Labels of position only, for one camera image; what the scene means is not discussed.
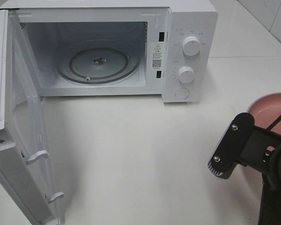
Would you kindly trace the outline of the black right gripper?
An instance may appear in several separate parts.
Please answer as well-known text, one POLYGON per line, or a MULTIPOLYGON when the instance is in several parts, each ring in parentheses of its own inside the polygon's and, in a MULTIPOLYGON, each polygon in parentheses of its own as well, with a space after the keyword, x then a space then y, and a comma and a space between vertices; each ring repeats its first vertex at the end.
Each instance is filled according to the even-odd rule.
POLYGON ((240 162, 262 174, 259 225, 281 225, 281 135, 254 126, 254 117, 243 112, 227 126, 207 167, 228 179, 240 162))

